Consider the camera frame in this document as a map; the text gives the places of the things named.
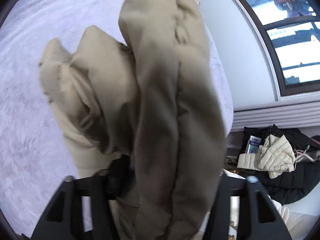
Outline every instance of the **window pane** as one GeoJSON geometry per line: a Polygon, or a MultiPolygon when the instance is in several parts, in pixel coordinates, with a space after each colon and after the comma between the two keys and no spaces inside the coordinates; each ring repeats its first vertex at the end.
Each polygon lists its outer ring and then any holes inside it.
{"type": "Polygon", "coordinates": [[[320,22],[283,26],[267,31],[286,84],[320,80],[320,22]]]}
{"type": "Polygon", "coordinates": [[[301,15],[313,15],[307,0],[246,0],[261,21],[262,25],[301,15]]]}

